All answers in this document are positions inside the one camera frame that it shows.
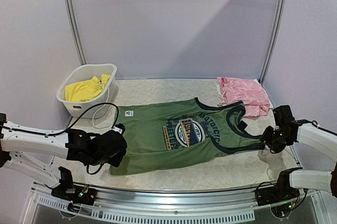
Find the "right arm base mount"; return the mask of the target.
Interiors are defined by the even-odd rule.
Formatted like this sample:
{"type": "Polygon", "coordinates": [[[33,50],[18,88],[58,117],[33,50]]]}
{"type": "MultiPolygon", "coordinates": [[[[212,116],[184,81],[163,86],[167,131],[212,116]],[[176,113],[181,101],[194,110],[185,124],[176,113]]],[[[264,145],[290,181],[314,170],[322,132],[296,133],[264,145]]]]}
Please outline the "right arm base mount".
{"type": "Polygon", "coordinates": [[[290,186],[290,174],[302,168],[290,168],[280,172],[277,182],[260,183],[254,196],[258,206],[272,205],[271,213],[277,218],[286,218],[292,211],[303,204],[307,197],[308,189],[304,188],[304,196],[300,197],[300,190],[290,186]]]}

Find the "green sleeveless shirt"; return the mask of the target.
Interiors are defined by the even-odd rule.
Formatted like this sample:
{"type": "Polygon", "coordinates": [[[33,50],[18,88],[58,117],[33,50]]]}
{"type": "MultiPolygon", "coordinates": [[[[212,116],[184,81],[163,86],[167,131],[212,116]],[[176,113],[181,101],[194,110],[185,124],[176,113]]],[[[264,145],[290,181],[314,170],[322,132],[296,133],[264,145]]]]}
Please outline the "green sleeveless shirt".
{"type": "Polygon", "coordinates": [[[184,168],[265,148],[260,135],[245,130],[242,101],[212,107],[193,98],[121,106],[119,112],[127,149],[119,167],[110,167],[113,176],[184,168]]]}

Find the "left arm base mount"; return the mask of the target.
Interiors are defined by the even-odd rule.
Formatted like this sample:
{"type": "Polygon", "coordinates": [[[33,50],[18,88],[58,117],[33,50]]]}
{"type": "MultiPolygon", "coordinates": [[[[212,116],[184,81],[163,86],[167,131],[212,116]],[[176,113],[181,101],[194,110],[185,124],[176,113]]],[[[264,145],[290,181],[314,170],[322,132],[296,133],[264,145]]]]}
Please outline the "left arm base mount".
{"type": "Polygon", "coordinates": [[[79,213],[81,205],[93,206],[97,196],[97,190],[89,185],[78,186],[73,183],[70,170],[59,167],[59,185],[52,189],[51,195],[58,199],[67,200],[67,211],[79,213]]]}

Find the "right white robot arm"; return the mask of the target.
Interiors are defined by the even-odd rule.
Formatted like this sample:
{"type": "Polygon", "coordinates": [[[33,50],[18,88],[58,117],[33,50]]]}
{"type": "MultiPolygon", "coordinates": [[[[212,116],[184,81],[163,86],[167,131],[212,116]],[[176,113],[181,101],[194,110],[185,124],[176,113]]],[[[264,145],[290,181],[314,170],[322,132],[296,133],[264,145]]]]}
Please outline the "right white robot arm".
{"type": "Polygon", "coordinates": [[[259,205],[298,197],[301,189],[325,191],[336,197],[336,133],[316,121],[293,120],[277,129],[266,128],[261,142],[274,154],[296,144],[301,167],[280,172],[275,185],[258,186],[255,198],[259,205]]]}

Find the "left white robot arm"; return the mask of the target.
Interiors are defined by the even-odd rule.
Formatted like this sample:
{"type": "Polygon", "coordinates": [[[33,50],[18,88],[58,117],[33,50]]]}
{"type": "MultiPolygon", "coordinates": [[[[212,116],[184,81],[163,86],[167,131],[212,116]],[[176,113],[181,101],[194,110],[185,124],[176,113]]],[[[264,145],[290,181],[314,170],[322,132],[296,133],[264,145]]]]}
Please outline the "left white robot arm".
{"type": "Polygon", "coordinates": [[[118,167],[126,149],[127,143],[120,129],[103,134],[71,128],[42,130],[22,127],[1,114],[1,167],[20,172],[50,188],[57,187],[67,200],[78,196],[71,171],[46,164],[32,157],[32,153],[77,161],[85,167],[104,164],[118,167]]]}

